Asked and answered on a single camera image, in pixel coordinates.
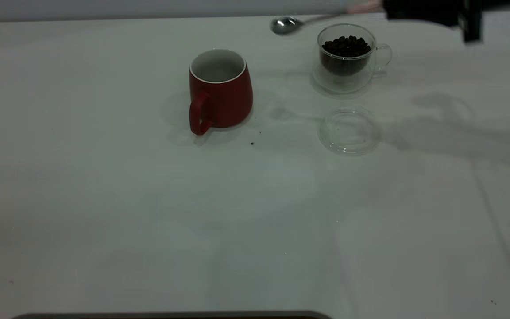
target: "glass cup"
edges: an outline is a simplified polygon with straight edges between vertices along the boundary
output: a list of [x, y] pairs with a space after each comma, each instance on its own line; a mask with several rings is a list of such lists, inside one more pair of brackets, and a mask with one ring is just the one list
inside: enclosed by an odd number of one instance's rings
[[[371, 50], [357, 57], [342, 57], [322, 47], [327, 41], [340, 37], [363, 38]], [[365, 87], [377, 71], [389, 64], [393, 52], [389, 45], [377, 44], [375, 36], [366, 28], [355, 24], [334, 24], [318, 35], [318, 62], [313, 70], [314, 79], [332, 93], [355, 93]]]

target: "spoon bowl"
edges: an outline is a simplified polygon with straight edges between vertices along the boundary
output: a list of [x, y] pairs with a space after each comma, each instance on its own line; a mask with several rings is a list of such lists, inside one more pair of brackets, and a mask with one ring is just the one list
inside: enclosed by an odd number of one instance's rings
[[291, 16], [282, 16], [281, 18], [271, 20], [271, 30], [277, 35], [292, 34], [303, 25], [304, 22]]

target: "spoon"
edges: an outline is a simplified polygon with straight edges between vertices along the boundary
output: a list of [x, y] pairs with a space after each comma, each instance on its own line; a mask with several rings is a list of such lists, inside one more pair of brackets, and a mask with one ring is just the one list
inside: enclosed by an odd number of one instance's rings
[[307, 24], [317, 22], [320, 20], [336, 18], [338, 16], [341, 16], [342, 14], [362, 14], [371, 12], [381, 12], [382, 10], [383, 3], [381, 0], [367, 0], [364, 3], [351, 6], [347, 10], [342, 10], [340, 12], [336, 12], [334, 14], [326, 16], [317, 16], [316, 18], [312, 18], [306, 21], [300, 21], [294, 18], [293, 16], [282, 16], [278, 19], [271, 20], [271, 31], [278, 35], [289, 35], [300, 30], [303, 26]]
[[298, 19], [294, 18], [293, 16], [282, 16], [280, 18], [271, 20], [271, 31], [273, 31], [273, 33], [275, 33], [277, 35], [289, 35], [289, 34], [292, 34], [296, 31], [300, 30], [300, 28], [302, 28], [303, 26], [305, 26], [307, 24], [310, 24], [312, 22], [316, 22], [319, 20], [335, 18], [336, 16], [340, 16], [340, 14], [334, 14], [334, 15], [330, 15], [330, 16], [319, 16], [317, 18], [306, 20], [305, 22], [298, 20]]

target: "white table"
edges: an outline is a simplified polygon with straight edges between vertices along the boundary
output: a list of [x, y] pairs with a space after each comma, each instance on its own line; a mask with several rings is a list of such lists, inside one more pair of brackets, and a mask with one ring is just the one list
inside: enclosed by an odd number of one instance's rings
[[[318, 141], [340, 105], [314, 41], [352, 21], [395, 58], [359, 103], [385, 141]], [[510, 318], [510, 13], [485, 45], [380, 16], [296, 36], [269, 17], [0, 23], [0, 319], [312, 310]], [[248, 121], [194, 137], [188, 63], [240, 52]]]

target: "mug handle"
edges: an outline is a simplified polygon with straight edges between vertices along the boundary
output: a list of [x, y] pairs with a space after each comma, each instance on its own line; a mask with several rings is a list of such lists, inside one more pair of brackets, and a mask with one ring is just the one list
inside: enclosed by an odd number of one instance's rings
[[208, 97], [210, 97], [208, 93], [200, 92], [190, 103], [190, 129], [196, 135], [204, 135], [214, 124], [209, 119], [204, 119], [204, 121], [200, 122], [200, 115], [202, 114], [202, 109], [206, 107]]
[[377, 62], [375, 63], [375, 71], [383, 71], [393, 58], [393, 50], [388, 44], [379, 44], [376, 47]]

